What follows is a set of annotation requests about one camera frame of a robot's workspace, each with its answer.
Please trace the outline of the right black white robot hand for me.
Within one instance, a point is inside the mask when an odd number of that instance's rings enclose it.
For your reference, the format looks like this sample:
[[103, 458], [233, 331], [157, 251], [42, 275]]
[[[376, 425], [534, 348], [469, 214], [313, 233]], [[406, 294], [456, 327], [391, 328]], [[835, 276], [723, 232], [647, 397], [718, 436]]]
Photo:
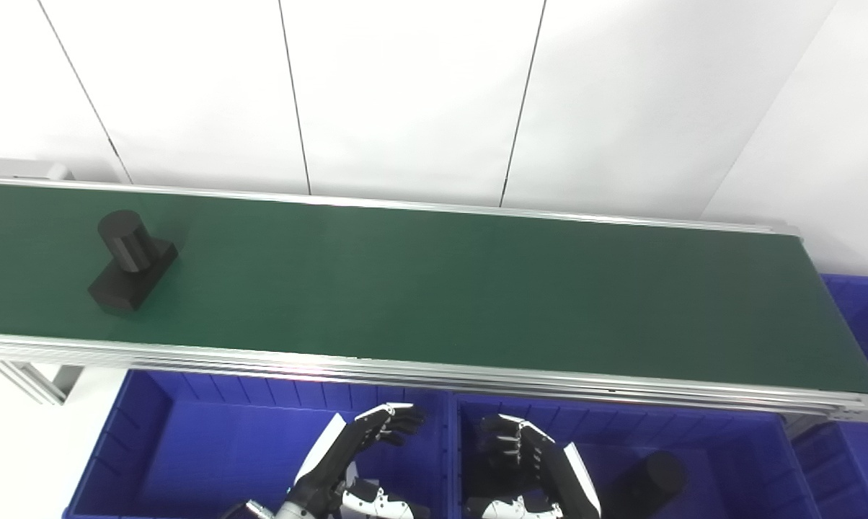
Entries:
[[464, 467], [466, 518], [599, 518], [602, 507], [574, 443], [532, 422], [491, 414], [478, 423], [477, 453]]

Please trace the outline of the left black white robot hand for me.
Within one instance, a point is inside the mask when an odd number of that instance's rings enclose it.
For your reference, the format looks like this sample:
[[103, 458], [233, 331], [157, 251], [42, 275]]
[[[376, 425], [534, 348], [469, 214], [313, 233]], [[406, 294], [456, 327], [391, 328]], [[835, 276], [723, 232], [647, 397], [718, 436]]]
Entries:
[[424, 421], [424, 413], [408, 403], [380, 404], [351, 421], [336, 414], [306, 454], [275, 517], [329, 518], [344, 510], [355, 518], [430, 518], [427, 507], [398, 498], [350, 468], [376, 443], [404, 445]]

